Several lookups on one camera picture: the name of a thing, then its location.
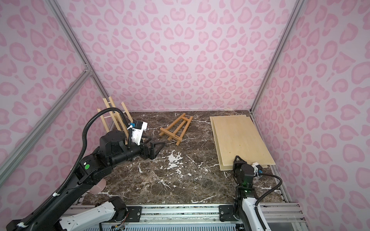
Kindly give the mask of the light wooden board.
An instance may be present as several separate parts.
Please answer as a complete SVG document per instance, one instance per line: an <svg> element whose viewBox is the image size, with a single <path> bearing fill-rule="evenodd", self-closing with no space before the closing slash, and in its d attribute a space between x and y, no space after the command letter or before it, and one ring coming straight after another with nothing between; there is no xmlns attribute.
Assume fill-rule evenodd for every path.
<svg viewBox="0 0 370 231"><path fill-rule="evenodd" d="M236 156L248 164L275 165L251 118L246 115L211 116L214 142L222 171L232 170Z"/></svg>
<svg viewBox="0 0 370 231"><path fill-rule="evenodd" d="M236 156L248 164L259 163L262 167L274 165L270 152L255 128L216 129L213 128L219 165L222 171L232 170Z"/></svg>

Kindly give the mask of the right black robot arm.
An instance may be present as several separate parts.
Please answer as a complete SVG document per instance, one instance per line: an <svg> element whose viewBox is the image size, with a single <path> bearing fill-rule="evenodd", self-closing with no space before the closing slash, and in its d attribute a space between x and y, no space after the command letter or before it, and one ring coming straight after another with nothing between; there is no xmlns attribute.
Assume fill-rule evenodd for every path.
<svg viewBox="0 0 370 231"><path fill-rule="evenodd" d="M236 156L233 162L233 177L237 183L234 201L234 216L241 220L246 231L271 230L259 205L258 196L253 187L253 179L262 173L258 163L248 164Z"/></svg>

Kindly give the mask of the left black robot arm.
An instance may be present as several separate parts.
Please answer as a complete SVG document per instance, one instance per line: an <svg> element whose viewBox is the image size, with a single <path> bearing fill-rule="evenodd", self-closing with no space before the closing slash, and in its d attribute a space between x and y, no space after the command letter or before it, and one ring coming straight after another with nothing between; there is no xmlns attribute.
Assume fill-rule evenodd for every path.
<svg viewBox="0 0 370 231"><path fill-rule="evenodd" d="M24 219L16 219L6 226L8 231L83 231L105 221L123 221L128 210L120 197L113 197L103 205L73 217L62 215L83 194L91 190L113 169L136 157L155 159L165 142L146 138L138 144L125 143L122 131L111 131L100 138L100 145L92 154L79 158L66 180L41 206Z"/></svg>

